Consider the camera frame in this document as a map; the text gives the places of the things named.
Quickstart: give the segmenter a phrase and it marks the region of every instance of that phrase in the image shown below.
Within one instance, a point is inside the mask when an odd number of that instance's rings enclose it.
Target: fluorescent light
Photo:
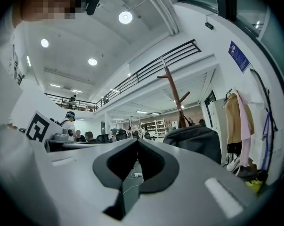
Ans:
[[[59,85],[53,85],[53,84],[51,84],[51,86],[54,86],[54,87],[58,87],[58,88],[60,88],[60,86],[59,86]]]
[[[97,65],[97,63],[98,63],[98,62],[97,62],[94,58],[90,58],[90,59],[89,59],[89,64],[90,64],[90,65],[95,66],[95,65]]]
[[[27,56],[27,61],[28,61],[29,66],[31,67],[31,62],[30,62],[29,56]]]
[[[129,24],[132,21],[132,14],[127,11],[120,13],[119,21],[122,24]]]
[[[75,89],[72,89],[73,92],[79,92],[79,93],[82,93],[82,91],[80,90],[75,90]]]
[[[47,48],[49,46],[49,41],[47,41],[46,39],[42,39],[41,40],[41,45],[44,47],[44,48]]]

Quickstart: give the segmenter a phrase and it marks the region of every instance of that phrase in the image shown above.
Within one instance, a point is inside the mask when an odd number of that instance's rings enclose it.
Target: black backpack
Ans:
[[[200,153],[218,164],[221,162],[219,136],[216,131],[210,128],[201,125],[179,128],[169,132],[163,142]]]

